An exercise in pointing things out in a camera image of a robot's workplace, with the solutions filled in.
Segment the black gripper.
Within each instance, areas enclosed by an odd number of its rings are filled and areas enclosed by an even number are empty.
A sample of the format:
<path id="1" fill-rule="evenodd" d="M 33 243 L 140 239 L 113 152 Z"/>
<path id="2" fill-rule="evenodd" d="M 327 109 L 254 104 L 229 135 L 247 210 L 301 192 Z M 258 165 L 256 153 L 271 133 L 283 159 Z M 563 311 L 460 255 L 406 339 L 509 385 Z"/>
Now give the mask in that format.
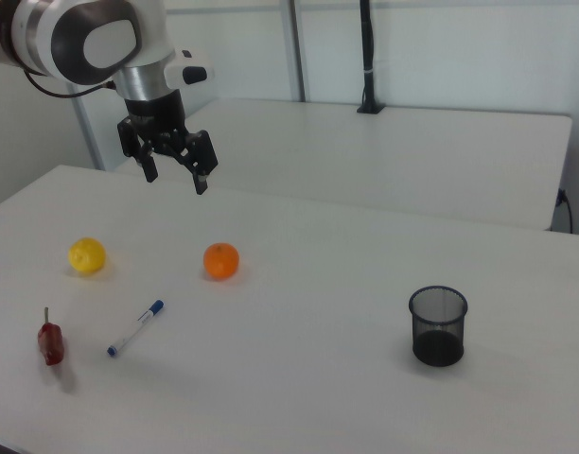
<path id="1" fill-rule="evenodd" d="M 171 157 L 191 173 L 196 193 L 202 195 L 219 161 L 207 131 L 186 130 L 181 92 L 172 91 L 152 100 L 125 99 L 124 102 L 128 117 L 117 124 L 123 154 L 133 158 L 147 182 L 152 183 L 158 177 L 152 157 L 154 147 L 166 144 L 171 148 Z"/>

